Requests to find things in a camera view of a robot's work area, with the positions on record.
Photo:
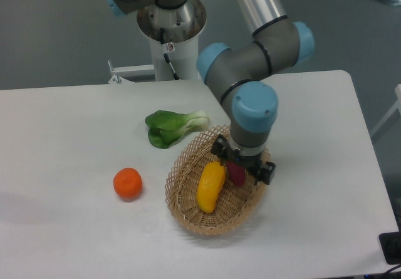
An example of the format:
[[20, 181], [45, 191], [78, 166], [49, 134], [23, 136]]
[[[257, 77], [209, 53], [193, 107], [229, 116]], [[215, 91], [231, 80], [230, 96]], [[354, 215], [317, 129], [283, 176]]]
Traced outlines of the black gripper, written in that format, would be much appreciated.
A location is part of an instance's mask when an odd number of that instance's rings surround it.
[[260, 182], [269, 185], [276, 169], [275, 163], [263, 160], [263, 152], [264, 150], [256, 153], [243, 151], [242, 148], [233, 149], [221, 134], [216, 137], [211, 147], [211, 154], [217, 156], [220, 165], [225, 166], [227, 161], [231, 161], [243, 167], [253, 176], [255, 186]]

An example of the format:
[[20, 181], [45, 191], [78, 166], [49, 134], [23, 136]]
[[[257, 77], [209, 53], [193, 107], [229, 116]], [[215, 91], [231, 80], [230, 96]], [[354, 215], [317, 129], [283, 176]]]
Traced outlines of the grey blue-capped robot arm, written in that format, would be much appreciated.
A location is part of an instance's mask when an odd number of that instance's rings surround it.
[[280, 0], [236, 1], [252, 42], [236, 50], [214, 43], [199, 51], [207, 19], [199, 0], [107, 0], [115, 15], [137, 14], [156, 80], [200, 78], [214, 94], [231, 129], [228, 138], [213, 143], [212, 153], [269, 184], [275, 165], [264, 162], [262, 153], [278, 114], [278, 97], [263, 79], [311, 56], [315, 42], [307, 25], [288, 19]]

